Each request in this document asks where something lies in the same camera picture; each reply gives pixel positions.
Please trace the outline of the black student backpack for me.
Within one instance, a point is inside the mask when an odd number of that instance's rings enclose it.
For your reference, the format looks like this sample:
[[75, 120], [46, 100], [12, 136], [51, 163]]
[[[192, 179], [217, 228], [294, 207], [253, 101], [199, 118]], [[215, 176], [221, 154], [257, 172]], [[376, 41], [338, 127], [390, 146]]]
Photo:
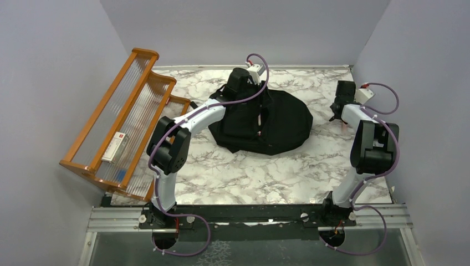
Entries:
[[223, 119], [208, 129], [217, 145], [232, 153], [277, 155], [300, 147], [312, 125], [313, 116], [303, 101], [286, 91], [265, 88], [250, 101], [227, 105]]

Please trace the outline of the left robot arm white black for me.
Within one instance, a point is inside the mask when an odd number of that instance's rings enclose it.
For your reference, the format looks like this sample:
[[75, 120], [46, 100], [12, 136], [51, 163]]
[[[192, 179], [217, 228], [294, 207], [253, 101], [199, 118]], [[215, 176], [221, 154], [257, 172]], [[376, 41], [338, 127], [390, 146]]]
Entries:
[[252, 100], [267, 87], [261, 80], [269, 70], [254, 64], [247, 68], [234, 68], [227, 84], [220, 87], [208, 100], [191, 112], [170, 119], [162, 117], [155, 127], [147, 147], [148, 167], [154, 171], [152, 205], [156, 208], [153, 220], [160, 227], [172, 225], [176, 205], [175, 185], [178, 171], [185, 164], [193, 136], [223, 119], [226, 106]]

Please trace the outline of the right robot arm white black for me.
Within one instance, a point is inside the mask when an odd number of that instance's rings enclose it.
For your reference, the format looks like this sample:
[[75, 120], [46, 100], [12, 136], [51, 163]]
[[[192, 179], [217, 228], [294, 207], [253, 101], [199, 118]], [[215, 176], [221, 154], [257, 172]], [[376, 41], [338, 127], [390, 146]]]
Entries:
[[329, 192], [320, 210], [321, 221], [329, 226], [348, 219], [354, 203], [367, 183], [392, 172], [400, 157], [399, 127], [378, 118], [380, 111], [366, 105], [373, 93], [370, 83], [356, 86], [339, 81], [331, 105], [333, 120], [341, 120], [355, 130], [350, 153], [351, 169], [341, 184]]

